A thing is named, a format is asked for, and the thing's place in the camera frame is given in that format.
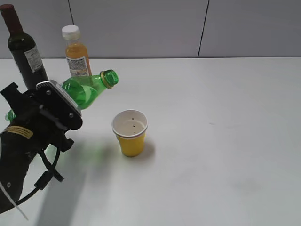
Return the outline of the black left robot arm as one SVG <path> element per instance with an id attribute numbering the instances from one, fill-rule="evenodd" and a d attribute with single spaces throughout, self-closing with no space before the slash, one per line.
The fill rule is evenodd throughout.
<path id="1" fill-rule="evenodd" d="M 55 169 L 61 152 L 74 141 L 65 136 L 72 129 L 69 120 L 80 116 L 76 103 L 55 81 L 44 81 L 24 93 L 13 82 L 1 92 L 15 118 L 0 134 L 0 211 L 17 208 L 38 190 L 63 176 Z M 35 188 L 21 197 L 29 166 L 39 155 L 46 167 Z"/>

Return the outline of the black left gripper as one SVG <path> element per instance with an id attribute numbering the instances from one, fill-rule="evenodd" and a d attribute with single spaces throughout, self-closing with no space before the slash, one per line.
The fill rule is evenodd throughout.
<path id="1" fill-rule="evenodd" d="M 30 98 L 30 91 L 21 93 L 13 82 L 0 92 L 16 116 L 7 126 L 7 155 L 36 155 L 48 145 L 61 152 L 71 149 L 74 141 L 65 135 L 69 130 Z"/>

